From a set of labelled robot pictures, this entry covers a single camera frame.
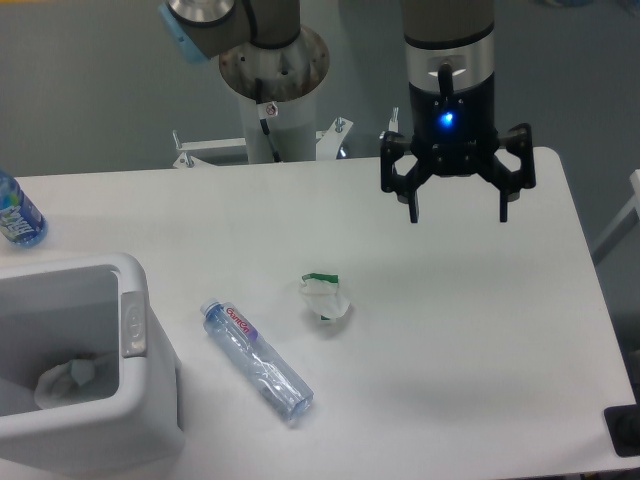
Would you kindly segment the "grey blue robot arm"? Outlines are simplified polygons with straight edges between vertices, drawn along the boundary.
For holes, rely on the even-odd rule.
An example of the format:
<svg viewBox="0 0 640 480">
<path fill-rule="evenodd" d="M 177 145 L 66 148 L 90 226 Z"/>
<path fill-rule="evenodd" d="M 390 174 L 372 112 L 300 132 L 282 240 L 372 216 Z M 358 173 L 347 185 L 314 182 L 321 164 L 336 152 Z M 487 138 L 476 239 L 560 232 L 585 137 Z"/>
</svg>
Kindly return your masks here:
<svg viewBox="0 0 640 480">
<path fill-rule="evenodd" d="M 500 136 L 494 115 L 494 5 L 490 1 L 404 1 L 413 133 L 381 137 L 381 188 L 419 217 L 428 179 L 477 175 L 499 193 L 506 213 L 536 184 L 532 133 L 520 124 Z M 304 100 L 325 80 L 329 52 L 303 25 L 296 1 L 164 1 L 160 16 L 183 56 L 216 60 L 244 98 L 253 163 L 316 158 L 315 126 Z"/>
</svg>

